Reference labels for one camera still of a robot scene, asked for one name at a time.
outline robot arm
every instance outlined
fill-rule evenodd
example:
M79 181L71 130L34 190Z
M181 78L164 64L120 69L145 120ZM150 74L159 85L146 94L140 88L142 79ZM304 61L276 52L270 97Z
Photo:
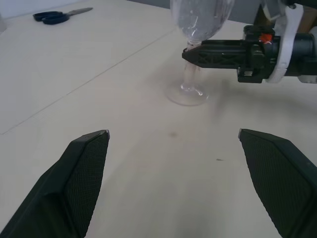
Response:
M297 34L303 6L294 2L317 8L311 0L266 0L264 12L275 21L275 29L246 26L243 40L207 40L182 56L202 68L237 69L239 82L277 83L284 76L297 76L303 83L317 83L317 28Z

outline glass base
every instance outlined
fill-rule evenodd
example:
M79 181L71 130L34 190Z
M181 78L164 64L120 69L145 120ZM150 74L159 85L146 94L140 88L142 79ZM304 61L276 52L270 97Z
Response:
M209 97L203 86L194 84L186 87L184 80L177 80L169 85L166 89L166 96L172 102L182 106L198 106L206 102Z

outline glass stem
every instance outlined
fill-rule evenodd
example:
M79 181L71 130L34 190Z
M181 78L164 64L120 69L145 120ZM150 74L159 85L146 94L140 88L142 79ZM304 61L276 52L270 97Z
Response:
M200 45L201 45L201 42L194 42L194 43L188 42L187 50L191 50ZM196 71L198 71L198 67L196 65L186 62L185 69L184 69L184 82L181 85L181 88L184 91L191 92L195 90Z

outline textured black pad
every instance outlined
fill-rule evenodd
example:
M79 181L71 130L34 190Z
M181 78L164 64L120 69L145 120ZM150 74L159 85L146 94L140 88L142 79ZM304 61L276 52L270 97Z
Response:
M242 129L254 188L283 238L317 237L317 168L289 140Z
M72 141L37 181L0 238L83 238L101 188L109 134Z

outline scissor blade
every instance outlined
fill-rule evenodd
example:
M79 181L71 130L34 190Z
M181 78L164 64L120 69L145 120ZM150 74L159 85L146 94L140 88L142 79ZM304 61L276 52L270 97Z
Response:
M81 14L87 11L92 10L92 7L87 7L87 8L82 8L82 9L77 9L77 10L72 10L68 13L68 15L73 16L73 15L77 15L77 14Z

